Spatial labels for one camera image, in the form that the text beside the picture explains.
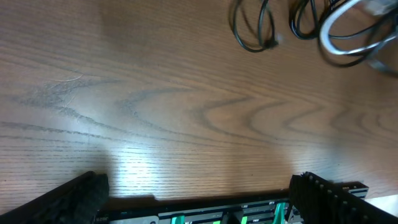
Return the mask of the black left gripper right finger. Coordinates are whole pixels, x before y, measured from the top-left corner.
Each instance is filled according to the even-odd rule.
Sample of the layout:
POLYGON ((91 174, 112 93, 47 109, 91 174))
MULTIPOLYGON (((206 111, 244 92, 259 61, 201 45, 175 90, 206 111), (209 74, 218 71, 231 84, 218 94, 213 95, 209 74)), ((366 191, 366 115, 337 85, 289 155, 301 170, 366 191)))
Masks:
POLYGON ((289 200, 311 224, 397 224, 397 217, 311 172, 293 175, 289 200))

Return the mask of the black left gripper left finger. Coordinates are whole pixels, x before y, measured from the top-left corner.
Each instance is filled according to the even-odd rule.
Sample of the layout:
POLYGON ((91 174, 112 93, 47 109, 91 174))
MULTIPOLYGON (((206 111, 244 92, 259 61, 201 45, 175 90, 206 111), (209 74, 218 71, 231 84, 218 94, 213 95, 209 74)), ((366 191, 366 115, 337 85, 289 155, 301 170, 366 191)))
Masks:
POLYGON ((1 224, 93 223, 108 199, 108 176, 89 171, 1 215, 1 224))

